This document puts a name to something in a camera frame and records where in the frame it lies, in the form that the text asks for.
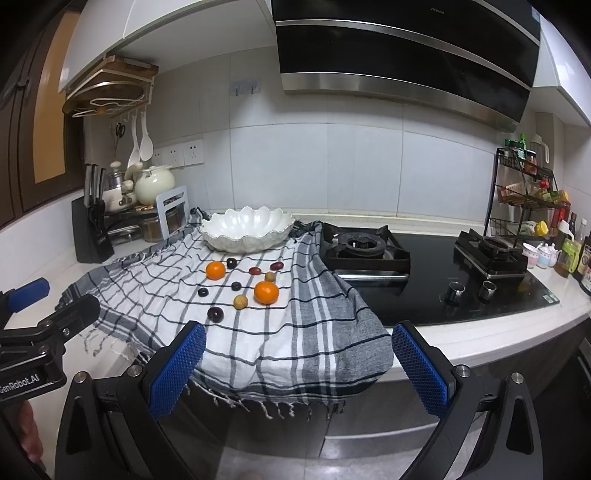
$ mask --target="knife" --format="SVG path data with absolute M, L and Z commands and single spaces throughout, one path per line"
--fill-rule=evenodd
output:
M 103 200 L 103 182 L 105 180 L 105 169 L 100 170 L 99 175 L 99 190 L 96 192 L 96 203 L 100 203 Z
M 91 170 L 90 170 L 90 204 L 94 205 L 95 203 L 95 197 L 96 197 L 96 169 L 97 169 L 98 165 L 92 164 L 90 166 Z
M 92 167 L 89 163 L 85 164 L 84 172 L 84 206 L 88 208 L 90 206 L 90 175 L 92 173 Z

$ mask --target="blue gripper pad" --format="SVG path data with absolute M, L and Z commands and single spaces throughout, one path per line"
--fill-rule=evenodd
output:
M 150 385 L 148 406 L 155 419 L 172 412 L 205 351 L 205 343 L 205 328 L 196 323 Z
M 448 385 L 413 336 L 400 323 L 392 331 L 392 349 L 427 412 L 443 418 L 451 398 Z
M 49 282 L 45 278 L 38 278 L 10 292 L 7 308 L 10 313 L 20 312 L 29 305 L 33 305 L 49 294 Z

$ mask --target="kitchen counter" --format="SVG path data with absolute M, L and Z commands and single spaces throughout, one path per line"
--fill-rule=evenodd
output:
M 319 215 L 307 214 L 297 215 L 297 217 L 303 221 L 310 221 L 313 218 L 318 218 Z M 375 228 L 388 223 L 394 232 L 414 231 L 433 235 L 457 236 L 459 230 L 471 226 L 467 224 L 455 224 L 454 226 L 453 222 L 430 222 L 420 219 L 414 221 L 346 215 L 323 215 L 321 217 L 321 220 L 336 225 L 353 224 Z M 114 258 L 130 255 L 149 245 L 143 240 L 118 245 L 115 247 Z M 29 279 L 30 281 L 40 276 L 45 277 L 51 286 L 49 296 L 13 315 L 7 328 L 36 325 L 39 320 L 54 310 L 61 292 L 65 288 L 97 266 L 97 264 L 77 263 L 73 249 L 52 260 Z M 440 348 L 453 364 L 463 363 L 473 367 L 539 345 L 589 317 L 591 297 L 581 290 L 575 279 L 572 277 L 562 278 L 550 269 L 542 270 L 535 267 L 530 271 L 560 299 L 560 304 L 504 317 L 449 325 L 422 326 L 418 328 L 419 332 L 429 344 Z M 97 330 L 89 336 L 90 331 L 88 329 L 66 344 L 64 371 L 68 379 L 71 379 L 80 370 L 88 371 L 94 378 L 121 374 L 131 363 L 132 356 L 128 347 L 119 340 L 105 338 L 105 335 Z M 406 378 L 404 371 L 398 360 L 394 358 L 392 368 L 379 381 L 387 382 L 404 378 Z M 64 387 L 31 401 L 39 423 L 41 439 L 46 449 L 43 460 L 50 473 L 53 471 L 55 441 L 67 390 L 67 387 Z

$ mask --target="screw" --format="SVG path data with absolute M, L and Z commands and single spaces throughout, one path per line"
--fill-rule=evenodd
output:
M 511 374 L 511 379 L 513 380 L 513 382 L 515 382 L 516 384 L 522 384 L 523 383 L 523 375 L 521 375 L 518 372 L 513 372 Z
M 127 369 L 127 374 L 130 377 L 137 377 L 142 371 L 143 368 L 141 368 L 140 365 L 131 365 L 131 367 Z
M 470 367 L 467 367 L 466 365 L 457 365 L 456 373 L 462 378 L 468 378 L 472 373 L 472 370 L 470 370 Z
M 74 382 L 82 383 L 84 380 L 86 380 L 86 377 L 88 377 L 86 372 L 78 372 L 76 375 L 74 375 Z

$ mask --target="white bowl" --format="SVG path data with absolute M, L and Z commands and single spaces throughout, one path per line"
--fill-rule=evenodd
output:
M 233 254 L 250 254 L 274 247 L 287 238 L 294 223 L 291 212 L 267 207 L 253 210 L 244 207 L 240 212 L 228 209 L 212 219 L 204 220 L 201 232 L 207 243 L 216 250 Z

